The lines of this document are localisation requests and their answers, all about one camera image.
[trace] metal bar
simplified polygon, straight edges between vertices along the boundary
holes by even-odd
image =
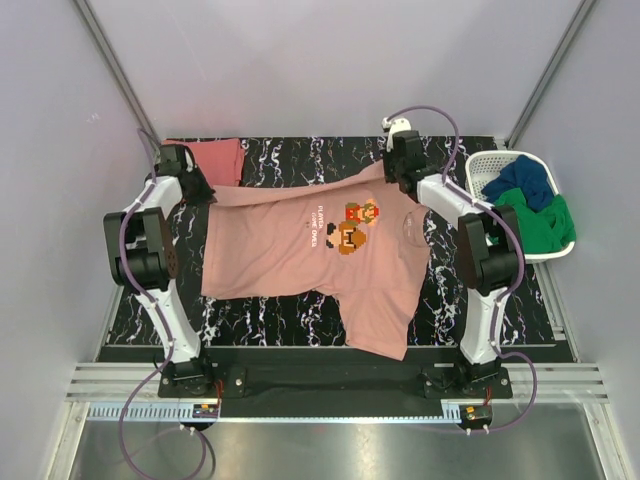
[[[532,376],[524,364],[506,364],[512,382],[514,398],[497,403],[528,401],[532,390]],[[125,401],[135,386],[152,371],[145,364],[100,363],[79,364],[67,392],[67,401],[118,402]],[[607,393],[595,364],[538,364],[538,401],[557,403],[607,402]],[[175,399],[158,398],[159,378],[141,390],[136,402],[162,403]],[[198,399],[215,403],[211,399]],[[469,399],[453,399],[446,403],[468,404]]]
[[[567,315],[566,308],[558,292],[558,285],[553,275],[549,262],[537,263],[533,266],[542,291],[542,298],[544,299],[544,305],[549,315],[549,321],[552,327],[560,327],[564,332],[564,337],[569,343],[571,354],[575,362],[580,362],[580,354],[578,352],[578,346],[576,344],[573,331],[571,329],[571,322]]]
[[[53,454],[48,480],[69,480],[89,411],[88,403],[72,403]]]
[[[124,96],[127,105],[129,105],[129,108],[131,109],[131,113],[133,113],[133,115],[138,120],[138,124],[140,125],[140,127],[142,127],[145,131],[147,131],[156,140],[159,141],[160,139],[158,138],[158,134],[155,128],[153,128],[149,117],[145,113],[140,100],[138,100],[138,97],[136,96],[133,87],[129,82],[129,79],[125,75],[120,62],[118,61],[118,57],[116,56],[116,53],[104,32],[104,29],[100,25],[95,12],[89,4],[89,0],[72,0],[72,2],[76,6],[80,17],[84,20],[84,23],[89,30],[89,34],[93,38],[96,47],[98,47],[98,50],[102,54],[102,57],[107,64],[107,68],[113,75],[113,78],[118,85],[120,92]]]
[[[515,148],[520,140],[520,137],[526,130],[533,114],[535,113],[538,105],[540,104],[542,97],[544,96],[547,88],[551,84],[551,81],[558,73],[558,69],[562,65],[562,62],[567,56],[567,52],[573,45],[578,33],[580,33],[582,27],[585,25],[589,14],[593,11],[593,7],[598,3],[598,0],[582,0],[580,5],[576,9],[567,29],[565,30],[560,42],[556,46],[553,55],[549,59],[547,66],[542,73],[542,76],[538,80],[536,87],[533,89],[533,93],[527,100],[527,103],[516,122],[515,127],[509,134],[509,137],[506,140],[506,143],[509,148]]]
[[[633,480],[629,457],[611,416],[610,405],[583,405],[607,480]]]
[[[180,401],[171,403],[142,403],[131,404],[127,422],[189,422],[210,423],[211,417],[201,417],[194,413],[196,405],[202,403],[216,404],[217,402],[203,402],[202,400]],[[441,415],[430,416],[402,416],[402,417],[221,417],[219,412],[224,405],[220,402],[220,410],[213,418],[216,423],[359,423],[359,424],[389,424],[389,423],[460,423],[460,407],[455,404],[442,404]],[[124,408],[124,402],[92,402],[87,420],[117,422]]]

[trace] laundry basket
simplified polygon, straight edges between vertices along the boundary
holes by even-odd
[[[474,153],[469,157],[465,165],[467,173],[467,180],[465,188],[471,195],[480,200],[487,200],[487,197],[482,193],[484,186],[491,180],[495,180],[500,175],[500,171],[511,162],[515,162],[516,158],[520,155],[526,155],[531,160],[538,162],[547,171],[547,180],[549,186],[555,195],[558,195],[558,187],[556,182],[553,181],[551,172],[547,165],[535,155],[531,155],[526,152],[515,152],[513,150],[488,150],[484,152]],[[536,253],[525,254],[524,258],[527,263],[540,263],[553,258],[564,257],[571,250],[576,242],[570,242],[559,252],[554,253]]]

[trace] gray wall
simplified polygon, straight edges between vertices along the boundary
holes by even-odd
[[[146,163],[71,2],[0,12],[0,478],[39,479],[113,288],[102,216],[129,203]]]
[[[162,136],[505,136],[579,0],[91,3]]]
[[[516,147],[549,162],[567,196],[578,241],[553,271],[640,473],[639,25],[640,3],[600,2]]]

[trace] blue cloth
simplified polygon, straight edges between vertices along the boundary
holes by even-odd
[[[520,155],[515,162],[504,167],[500,176],[487,183],[482,193],[489,202],[496,203],[500,195],[513,188],[522,190],[527,205],[534,212],[544,210],[553,200],[553,190],[547,182],[547,171],[526,155]]]

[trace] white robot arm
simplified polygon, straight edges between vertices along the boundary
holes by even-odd
[[[141,195],[122,212],[104,217],[107,253],[113,279],[134,292],[158,332],[165,359],[171,357],[162,371],[159,395],[193,397],[204,395],[214,385],[213,368],[178,296],[175,281],[178,258],[166,219],[173,207],[181,202],[213,202],[214,192],[188,147],[163,145],[159,147],[159,157],[151,193],[144,199]],[[144,191],[148,191],[153,181],[147,179]],[[134,208],[135,213],[125,226],[126,262],[145,292],[128,280],[119,245],[125,214]]]
[[[456,267],[467,287],[468,308],[452,382],[462,390],[473,388],[474,384],[482,388],[500,370],[498,343],[506,292],[518,272],[515,246],[484,211],[492,210],[498,215],[520,242],[515,211],[471,199],[448,178],[443,183],[441,173],[427,168],[420,135],[405,118],[384,119],[382,127],[388,131],[383,154],[387,182],[397,182],[403,193],[428,206],[458,230]]]

